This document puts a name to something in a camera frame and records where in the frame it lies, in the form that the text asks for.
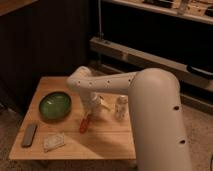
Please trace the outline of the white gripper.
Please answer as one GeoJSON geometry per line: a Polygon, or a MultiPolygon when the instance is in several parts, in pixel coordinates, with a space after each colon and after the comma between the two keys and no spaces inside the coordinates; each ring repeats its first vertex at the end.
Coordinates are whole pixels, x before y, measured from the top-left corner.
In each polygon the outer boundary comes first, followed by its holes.
{"type": "Polygon", "coordinates": [[[105,99],[102,96],[96,95],[91,101],[91,105],[87,110],[87,114],[97,117],[102,113],[103,110],[109,111],[110,110],[109,104],[105,101],[105,99]]]}

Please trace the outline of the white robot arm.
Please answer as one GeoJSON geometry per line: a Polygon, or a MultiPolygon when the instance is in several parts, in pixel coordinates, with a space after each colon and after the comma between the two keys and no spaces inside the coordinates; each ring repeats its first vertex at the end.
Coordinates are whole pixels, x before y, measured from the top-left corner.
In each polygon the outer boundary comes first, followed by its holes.
{"type": "Polygon", "coordinates": [[[159,68],[93,76],[82,66],[67,79],[89,106],[94,92],[125,94],[138,171],[193,171],[176,76],[159,68]]]}

